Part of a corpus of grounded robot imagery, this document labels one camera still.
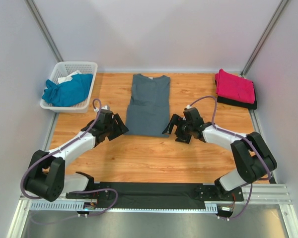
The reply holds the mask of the right aluminium corner post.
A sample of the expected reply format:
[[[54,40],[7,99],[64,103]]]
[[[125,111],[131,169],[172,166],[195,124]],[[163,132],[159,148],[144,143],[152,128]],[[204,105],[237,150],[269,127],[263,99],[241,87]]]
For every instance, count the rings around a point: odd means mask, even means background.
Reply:
[[[244,68],[242,69],[240,75],[242,77],[245,77],[248,72],[250,71],[252,65],[254,64],[255,60],[257,59],[258,55],[260,54],[260,51],[262,50],[263,46],[265,45],[267,39],[273,32],[275,26],[277,25],[279,19],[281,18],[283,12],[285,11],[286,7],[290,3],[290,0],[281,0],[274,11],[272,17],[270,18],[267,26],[265,27],[261,37],[259,38],[254,50],[252,51],[249,59],[247,60]]]

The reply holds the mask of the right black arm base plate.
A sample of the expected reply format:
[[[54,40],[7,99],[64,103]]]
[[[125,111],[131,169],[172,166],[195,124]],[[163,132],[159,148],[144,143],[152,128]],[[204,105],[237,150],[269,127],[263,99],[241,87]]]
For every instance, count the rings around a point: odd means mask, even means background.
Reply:
[[[195,198],[201,201],[243,201],[244,196],[241,187],[226,191],[215,185],[199,184],[193,189]]]

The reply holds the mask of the folded magenta t-shirt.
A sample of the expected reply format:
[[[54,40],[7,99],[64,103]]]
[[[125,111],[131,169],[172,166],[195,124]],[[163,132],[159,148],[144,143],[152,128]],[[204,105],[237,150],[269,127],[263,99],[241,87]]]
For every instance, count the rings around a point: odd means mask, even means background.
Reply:
[[[251,80],[225,72],[220,69],[215,75],[216,94],[220,97],[238,101],[241,103],[254,104],[255,89]]]

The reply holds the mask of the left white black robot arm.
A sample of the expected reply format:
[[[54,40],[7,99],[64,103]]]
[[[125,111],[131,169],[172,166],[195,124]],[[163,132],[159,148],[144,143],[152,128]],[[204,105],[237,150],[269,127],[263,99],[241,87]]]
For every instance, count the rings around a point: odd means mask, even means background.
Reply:
[[[129,130],[118,114],[101,109],[96,119],[90,121],[65,144],[47,152],[36,151],[20,187],[30,199],[43,198],[55,201],[63,193],[77,192],[83,199],[94,195],[93,178],[81,172],[65,174],[66,167],[83,153],[95,148],[105,139],[113,140]]]

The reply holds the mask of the folded black t-shirt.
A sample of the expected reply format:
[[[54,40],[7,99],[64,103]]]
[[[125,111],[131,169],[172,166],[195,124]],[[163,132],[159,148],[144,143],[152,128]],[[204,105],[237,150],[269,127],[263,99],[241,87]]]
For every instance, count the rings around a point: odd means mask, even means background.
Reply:
[[[230,99],[220,97],[218,95],[217,95],[217,102],[227,104],[227,105],[231,105],[231,106],[247,108],[247,109],[251,109],[251,110],[257,109],[256,93],[255,93],[255,102],[254,102],[254,104],[241,103],[241,102],[238,102],[238,101],[234,101],[234,100],[230,100]]]

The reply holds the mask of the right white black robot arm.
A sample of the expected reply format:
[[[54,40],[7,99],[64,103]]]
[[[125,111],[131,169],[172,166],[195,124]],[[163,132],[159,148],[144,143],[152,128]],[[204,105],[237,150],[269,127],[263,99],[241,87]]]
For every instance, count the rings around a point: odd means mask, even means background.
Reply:
[[[258,180],[269,180],[277,162],[261,134],[237,133],[219,127],[214,122],[204,122],[198,110],[185,109],[184,116],[173,114],[163,134],[171,134],[176,127],[176,141],[190,143],[195,138],[232,152],[235,169],[215,180],[214,195],[227,199],[232,190]]]

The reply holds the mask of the aluminium corner post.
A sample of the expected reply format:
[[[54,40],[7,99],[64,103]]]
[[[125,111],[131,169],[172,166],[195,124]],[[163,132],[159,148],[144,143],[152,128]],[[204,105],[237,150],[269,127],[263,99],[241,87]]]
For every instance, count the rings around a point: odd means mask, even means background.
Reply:
[[[55,57],[57,62],[63,61],[63,57],[35,3],[34,0],[25,0],[25,4],[27,5],[29,11],[31,12],[39,30],[41,31],[45,41],[47,42],[53,56]]]
[[[290,0],[281,0],[274,11],[272,17],[270,18],[267,26],[265,27],[261,37],[259,38],[254,50],[252,51],[249,59],[247,60],[244,68],[242,69],[240,75],[242,77],[245,77],[248,72],[250,71],[252,65],[254,64],[255,60],[257,59],[258,55],[260,54],[260,51],[262,50],[263,46],[265,45],[267,39],[273,32],[275,26],[277,25],[279,19],[281,18],[283,12],[285,11],[286,7],[290,3]]]

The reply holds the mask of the white t-shirt in basket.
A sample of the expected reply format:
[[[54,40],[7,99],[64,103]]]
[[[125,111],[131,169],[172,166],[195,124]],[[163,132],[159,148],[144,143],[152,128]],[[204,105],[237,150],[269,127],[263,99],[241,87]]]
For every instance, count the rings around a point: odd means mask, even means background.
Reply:
[[[59,77],[58,78],[58,84],[69,82],[72,80],[74,75],[81,74],[79,70],[72,72],[71,74],[67,75],[66,77]]]

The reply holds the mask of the white plastic laundry basket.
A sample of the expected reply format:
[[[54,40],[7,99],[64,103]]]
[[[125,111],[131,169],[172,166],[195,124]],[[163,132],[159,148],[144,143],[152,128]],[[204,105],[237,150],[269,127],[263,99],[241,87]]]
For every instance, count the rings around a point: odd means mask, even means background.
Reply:
[[[54,69],[49,78],[55,84],[58,84],[59,77],[66,77],[77,70],[79,70],[83,74],[93,75],[91,86],[88,92],[88,97],[84,101],[76,105],[73,105],[71,107],[54,107],[51,104],[46,103],[43,99],[41,99],[40,101],[41,108],[52,110],[56,113],[81,113],[81,114],[87,113],[90,99],[91,99],[91,94],[95,83],[97,69],[98,69],[97,63],[89,62],[89,61],[62,61],[57,63],[54,66]]]

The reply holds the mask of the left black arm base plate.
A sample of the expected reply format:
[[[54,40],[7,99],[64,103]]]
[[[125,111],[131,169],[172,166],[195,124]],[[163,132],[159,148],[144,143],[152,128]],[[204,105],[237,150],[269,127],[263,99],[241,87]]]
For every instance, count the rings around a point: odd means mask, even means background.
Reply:
[[[66,193],[65,197],[67,199],[100,199],[100,200],[109,200],[115,198],[115,192],[113,191],[98,191],[98,192],[90,192],[92,190],[100,190],[104,188],[110,188],[109,186],[105,185],[102,186],[97,184],[94,187],[88,187],[84,191],[89,191],[89,193]]]

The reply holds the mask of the black base cloth strip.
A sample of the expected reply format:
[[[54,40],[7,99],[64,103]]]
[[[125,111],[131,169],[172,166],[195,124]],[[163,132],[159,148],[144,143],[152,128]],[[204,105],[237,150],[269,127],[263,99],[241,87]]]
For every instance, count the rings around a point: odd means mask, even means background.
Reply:
[[[204,209],[197,183],[100,182],[97,188],[118,192],[114,208]]]

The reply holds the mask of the left aluminium corner post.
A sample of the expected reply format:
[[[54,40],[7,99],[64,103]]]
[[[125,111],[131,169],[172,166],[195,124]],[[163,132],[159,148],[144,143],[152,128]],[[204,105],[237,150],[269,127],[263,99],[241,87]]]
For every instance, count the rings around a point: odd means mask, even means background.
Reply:
[[[29,11],[31,12],[39,30],[41,31],[45,41],[47,42],[53,56],[55,57],[57,62],[63,61],[63,57],[35,3],[34,0],[25,0],[25,4],[27,5]]]

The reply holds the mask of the teal blue t-shirt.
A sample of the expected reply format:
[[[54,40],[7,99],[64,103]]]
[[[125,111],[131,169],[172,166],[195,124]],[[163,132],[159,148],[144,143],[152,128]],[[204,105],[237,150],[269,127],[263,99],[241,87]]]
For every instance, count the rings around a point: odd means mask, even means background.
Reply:
[[[88,98],[93,75],[75,74],[71,81],[55,84],[46,80],[42,99],[54,107],[71,107]]]

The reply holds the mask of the grey-blue t-shirt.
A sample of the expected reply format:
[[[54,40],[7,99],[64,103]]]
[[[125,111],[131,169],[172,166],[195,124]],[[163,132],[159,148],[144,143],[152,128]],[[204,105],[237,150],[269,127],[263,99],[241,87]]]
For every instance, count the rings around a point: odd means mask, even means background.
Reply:
[[[127,107],[127,135],[168,137],[163,134],[170,119],[170,77],[133,75],[131,98]]]

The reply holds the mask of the aluminium front rail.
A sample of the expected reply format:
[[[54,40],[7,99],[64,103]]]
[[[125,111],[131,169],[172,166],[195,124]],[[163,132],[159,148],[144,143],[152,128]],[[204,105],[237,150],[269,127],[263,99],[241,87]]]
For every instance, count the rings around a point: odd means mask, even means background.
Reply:
[[[245,203],[249,200],[250,203],[253,204],[291,204],[291,198],[288,193],[288,189],[284,184],[254,184],[254,185],[245,185],[241,187],[244,200],[236,201],[238,203]],[[101,203],[104,202],[112,202],[113,199],[109,200],[100,200],[100,199],[67,199],[65,197],[65,193],[61,194],[56,201],[82,201],[87,203],[95,203],[98,207],[100,207]],[[230,203],[227,201],[204,201],[204,203]]]

